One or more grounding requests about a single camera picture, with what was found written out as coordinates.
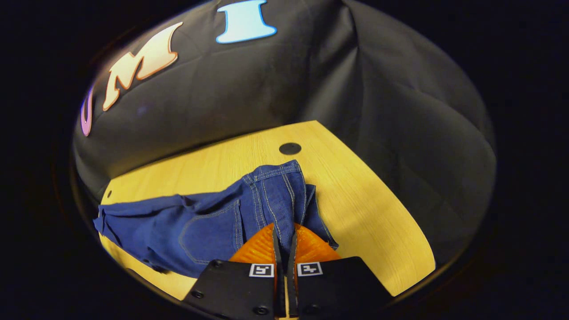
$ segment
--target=jeans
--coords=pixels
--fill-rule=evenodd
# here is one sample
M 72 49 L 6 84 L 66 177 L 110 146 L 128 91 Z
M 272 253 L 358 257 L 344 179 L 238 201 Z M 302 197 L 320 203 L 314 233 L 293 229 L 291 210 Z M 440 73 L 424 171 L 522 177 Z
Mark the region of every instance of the jeans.
M 260 166 L 222 192 L 101 205 L 94 219 L 102 235 L 139 261 L 189 277 L 198 277 L 211 260 L 230 259 L 270 223 L 283 257 L 290 253 L 294 223 L 338 248 L 320 218 L 316 186 L 305 184 L 296 160 Z

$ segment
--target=black round hole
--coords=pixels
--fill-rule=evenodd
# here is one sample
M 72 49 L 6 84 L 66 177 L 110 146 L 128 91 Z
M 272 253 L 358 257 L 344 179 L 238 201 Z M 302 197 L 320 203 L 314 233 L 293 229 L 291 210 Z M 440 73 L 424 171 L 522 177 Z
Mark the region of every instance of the black round hole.
M 285 143 L 284 145 L 280 146 L 279 151 L 282 154 L 291 155 L 291 154 L 299 153 L 301 149 L 302 148 L 300 147 L 300 145 L 298 143 L 289 142 L 289 143 Z
M 204 294 L 201 293 L 201 292 L 199 292 L 199 291 L 195 291 L 195 290 L 194 290 L 194 291 L 192 291 L 192 296 L 193 296 L 194 298 L 201 299 L 201 298 L 204 297 Z
M 253 312 L 255 312 L 255 314 L 258 314 L 258 315 L 265 315 L 265 314 L 269 313 L 269 310 L 265 307 L 259 306 L 259 307 L 255 307 L 253 309 Z
M 318 305 L 310 305 L 304 308 L 304 313 L 306 314 L 316 314 L 320 311 L 320 307 Z

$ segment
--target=orange soft gripper pad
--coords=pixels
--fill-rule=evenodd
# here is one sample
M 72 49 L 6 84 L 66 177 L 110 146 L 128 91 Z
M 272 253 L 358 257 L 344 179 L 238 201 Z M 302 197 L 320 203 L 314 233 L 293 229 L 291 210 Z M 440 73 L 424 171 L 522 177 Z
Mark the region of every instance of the orange soft gripper pad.
M 296 229 L 296 255 L 294 263 L 324 262 L 341 259 L 340 255 L 328 243 L 310 231 L 310 229 L 294 224 Z M 298 292 L 298 278 L 294 268 L 294 284 Z
M 275 264 L 273 223 L 259 230 L 229 259 L 232 262 Z

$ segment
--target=black fabric backdrop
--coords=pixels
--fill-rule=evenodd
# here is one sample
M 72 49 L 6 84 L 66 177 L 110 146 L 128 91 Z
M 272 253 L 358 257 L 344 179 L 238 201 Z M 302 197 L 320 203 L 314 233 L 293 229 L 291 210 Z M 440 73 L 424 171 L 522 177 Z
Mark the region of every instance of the black fabric backdrop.
M 6 4 L 6 319 L 164 318 L 188 314 L 128 277 L 93 240 L 69 190 L 77 101 L 92 57 L 125 31 L 146 30 L 187 2 Z M 476 84 L 496 130 L 496 191 L 476 246 L 396 317 L 567 318 L 560 156 L 564 2 L 382 3 L 453 57 Z
M 496 172 L 492 126 L 464 72 L 416 31 L 350 0 L 268 1 L 262 14 L 276 35 L 218 44 L 225 14 L 217 8 L 230 3 L 207 2 L 120 50 L 136 54 L 183 22 L 171 42 L 176 62 L 121 89 L 106 112 L 108 68 L 118 54 L 101 62 L 91 133 L 84 137 L 78 117 L 73 140 L 78 172 L 96 199 L 111 178 L 158 159 L 318 120 L 395 193 L 438 263 L 464 248 Z

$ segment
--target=wooden table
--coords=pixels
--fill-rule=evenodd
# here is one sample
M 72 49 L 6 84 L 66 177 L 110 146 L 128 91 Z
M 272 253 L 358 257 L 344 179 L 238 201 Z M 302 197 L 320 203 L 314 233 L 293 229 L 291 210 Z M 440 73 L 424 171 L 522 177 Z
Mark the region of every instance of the wooden table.
M 300 144 L 300 153 L 279 152 L 287 142 Z M 316 185 L 320 215 L 340 245 L 341 257 L 360 256 L 393 296 L 435 269 L 427 239 L 409 212 L 355 153 L 317 121 L 247 134 L 138 168 L 112 179 L 101 203 L 218 192 L 260 165 L 292 159 L 300 163 L 306 183 Z M 179 300 L 196 281 L 174 272 L 158 273 L 100 238 L 119 264 Z

